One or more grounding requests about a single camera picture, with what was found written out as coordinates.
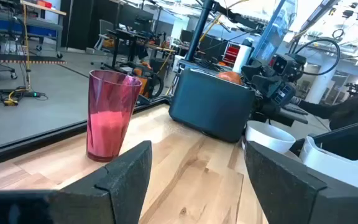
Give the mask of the white paper roll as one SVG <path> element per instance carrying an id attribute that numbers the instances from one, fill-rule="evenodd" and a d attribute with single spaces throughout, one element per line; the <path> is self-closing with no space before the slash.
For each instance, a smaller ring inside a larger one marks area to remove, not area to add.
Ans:
<path id="1" fill-rule="evenodd" d="M 241 68 L 247 63 L 252 51 L 253 51 L 254 40 L 251 37 L 247 37 L 243 40 L 240 45 L 234 66 L 232 68 L 233 72 L 238 74 L 241 73 Z"/>

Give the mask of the black toaster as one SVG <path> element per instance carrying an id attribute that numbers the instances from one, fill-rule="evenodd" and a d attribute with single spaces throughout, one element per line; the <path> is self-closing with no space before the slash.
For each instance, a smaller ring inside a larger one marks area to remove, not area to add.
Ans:
<path id="1" fill-rule="evenodd" d="M 169 108 L 170 117 L 226 142 L 237 142 L 253 106 L 255 91 L 200 69 L 182 71 Z"/>

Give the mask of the toasted bagel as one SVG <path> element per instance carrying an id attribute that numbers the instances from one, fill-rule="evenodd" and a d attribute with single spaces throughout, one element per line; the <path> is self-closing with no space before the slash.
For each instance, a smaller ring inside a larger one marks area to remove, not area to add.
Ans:
<path id="1" fill-rule="evenodd" d="M 217 74 L 217 77 L 226 81 L 229 81 L 231 83 L 235 83 L 238 85 L 242 85 L 242 79 L 240 77 L 240 75 L 236 72 L 233 71 L 228 71 L 228 72 L 220 72 Z"/>

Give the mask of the wooden top cart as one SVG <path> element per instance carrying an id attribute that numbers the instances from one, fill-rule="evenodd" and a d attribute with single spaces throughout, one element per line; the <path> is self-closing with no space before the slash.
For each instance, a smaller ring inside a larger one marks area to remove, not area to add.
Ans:
<path id="1" fill-rule="evenodd" d="M 39 28 L 55 31 L 54 35 L 52 35 L 52 34 L 35 34 L 35 33 L 31 33 L 31 32 L 30 32 L 30 35 L 55 39 L 55 41 L 56 41 L 56 45 L 55 45 L 56 56 L 58 59 L 62 59 L 63 54 L 62 54 L 61 44 L 62 44 L 62 32 L 63 32 L 63 18 L 67 14 L 63 11 L 59 11 L 59 10 L 52 9 L 52 8 L 47 8 L 45 6 L 40 6 L 38 4 L 34 4 L 29 1 L 19 0 L 19 2 L 23 5 L 23 8 L 24 8 L 24 13 L 23 13 L 24 24 L 28 24 L 30 27 L 39 27 Z M 28 6 L 56 14 L 58 16 L 58 23 L 54 24 L 54 23 L 49 22 L 48 20 L 42 19 L 42 18 L 28 19 L 27 18 L 27 7 Z"/>

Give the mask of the white pillar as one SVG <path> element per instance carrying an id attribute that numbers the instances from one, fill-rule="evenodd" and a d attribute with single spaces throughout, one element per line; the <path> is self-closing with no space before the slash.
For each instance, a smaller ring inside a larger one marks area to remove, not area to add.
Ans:
<path id="1" fill-rule="evenodd" d="M 318 104 L 321 101 L 326 89 L 330 88 L 331 83 L 334 83 L 332 81 L 332 77 L 334 76 L 335 72 L 336 69 L 333 69 L 324 75 L 317 76 L 305 100 L 309 103 Z"/>

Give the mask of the white bowl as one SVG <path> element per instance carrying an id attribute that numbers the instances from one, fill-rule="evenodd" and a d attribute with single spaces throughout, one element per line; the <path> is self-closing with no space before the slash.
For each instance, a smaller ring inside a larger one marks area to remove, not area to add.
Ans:
<path id="1" fill-rule="evenodd" d="M 245 140 L 253 141 L 281 154 L 294 145 L 296 139 L 288 132 L 260 121 L 248 121 L 245 128 Z"/>

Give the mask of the red bin rack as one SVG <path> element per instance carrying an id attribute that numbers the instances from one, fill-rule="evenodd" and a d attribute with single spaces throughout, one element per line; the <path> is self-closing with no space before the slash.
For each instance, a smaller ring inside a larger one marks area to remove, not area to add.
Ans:
<path id="1" fill-rule="evenodd" d="M 233 66 L 237 55 L 239 53 L 240 45 L 233 42 L 228 42 L 225 52 L 223 54 L 223 63 L 225 63 L 227 66 Z"/>

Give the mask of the pink plastic tumbler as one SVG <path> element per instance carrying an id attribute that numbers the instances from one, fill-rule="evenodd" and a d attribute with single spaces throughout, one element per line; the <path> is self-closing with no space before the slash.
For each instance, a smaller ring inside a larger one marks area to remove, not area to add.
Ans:
<path id="1" fill-rule="evenodd" d="M 119 155 L 142 82 L 112 70 L 92 70 L 88 85 L 86 153 L 98 162 Z"/>

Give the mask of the orange and black machine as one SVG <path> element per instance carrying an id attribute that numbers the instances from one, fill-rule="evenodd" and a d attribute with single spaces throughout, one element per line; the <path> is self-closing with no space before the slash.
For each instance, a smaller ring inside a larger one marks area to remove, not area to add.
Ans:
<path id="1" fill-rule="evenodd" d="M 149 64 L 135 64 L 131 75 L 141 81 L 140 94 L 142 96 L 153 99 L 161 95 L 164 88 L 163 80 Z"/>

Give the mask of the black upright pole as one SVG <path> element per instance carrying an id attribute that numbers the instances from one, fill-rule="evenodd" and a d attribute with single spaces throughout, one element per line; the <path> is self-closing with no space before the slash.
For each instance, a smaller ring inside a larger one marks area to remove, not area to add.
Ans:
<path id="1" fill-rule="evenodd" d="M 206 24 L 206 20 L 208 18 L 209 12 L 212 10 L 213 7 L 213 0 L 205 0 L 202 5 L 202 11 L 199 16 L 198 22 L 196 24 L 195 31 L 193 33 L 193 38 L 190 42 L 190 46 L 188 49 L 188 53 L 186 54 L 185 60 L 192 62 L 194 59 L 194 55 L 198 46 L 198 43 L 201 38 L 202 31 Z"/>

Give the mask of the person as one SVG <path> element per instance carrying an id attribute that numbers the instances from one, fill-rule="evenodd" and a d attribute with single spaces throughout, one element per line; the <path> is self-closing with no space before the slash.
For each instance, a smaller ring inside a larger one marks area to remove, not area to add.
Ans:
<path id="1" fill-rule="evenodd" d="M 319 105 L 309 103 L 294 96 L 290 103 L 298 105 L 314 116 L 329 120 L 331 130 L 338 129 L 358 122 L 358 95 L 348 98 L 346 101 L 336 105 Z"/>

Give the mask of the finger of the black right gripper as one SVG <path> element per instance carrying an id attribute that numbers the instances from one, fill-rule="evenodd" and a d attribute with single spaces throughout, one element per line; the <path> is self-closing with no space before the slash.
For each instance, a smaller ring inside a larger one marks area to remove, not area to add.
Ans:
<path id="1" fill-rule="evenodd" d="M 254 75 L 259 75 L 261 71 L 261 64 L 244 65 L 241 68 L 241 73 L 246 82 L 250 82 Z"/>
<path id="2" fill-rule="evenodd" d="M 262 75 L 254 75 L 252 83 L 255 88 L 266 98 L 271 98 L 275 92 L 275 77 L 264 77 Z"/>

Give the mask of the white rectangular tray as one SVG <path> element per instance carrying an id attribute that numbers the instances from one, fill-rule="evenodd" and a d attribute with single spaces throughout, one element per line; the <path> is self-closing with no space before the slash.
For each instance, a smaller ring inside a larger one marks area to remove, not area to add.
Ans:
<path id="1" fill-rule="evenodd" d="M 358 188 L 358 160 L 325 151 L 309 136 L 305 138 L 299 158 L 305 166 Z"/>

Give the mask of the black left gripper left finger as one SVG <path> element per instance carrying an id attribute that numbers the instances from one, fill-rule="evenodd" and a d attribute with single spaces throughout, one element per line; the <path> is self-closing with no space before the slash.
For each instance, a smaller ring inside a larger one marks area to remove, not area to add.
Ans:
<path id="1" fill-rule="evenodd" d="M 142 141 L 60 190 L 0 190 L 0 224 L 138 224 L 151 168 Z"/>

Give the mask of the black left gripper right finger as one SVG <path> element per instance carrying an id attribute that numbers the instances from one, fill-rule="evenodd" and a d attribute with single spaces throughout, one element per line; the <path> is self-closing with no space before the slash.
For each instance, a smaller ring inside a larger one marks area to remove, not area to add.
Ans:
<path id="1" fill-rule="evenodd" d="M 358 224 L 358 188 L 253 141 L 244 160 L 269 224 Z"/>

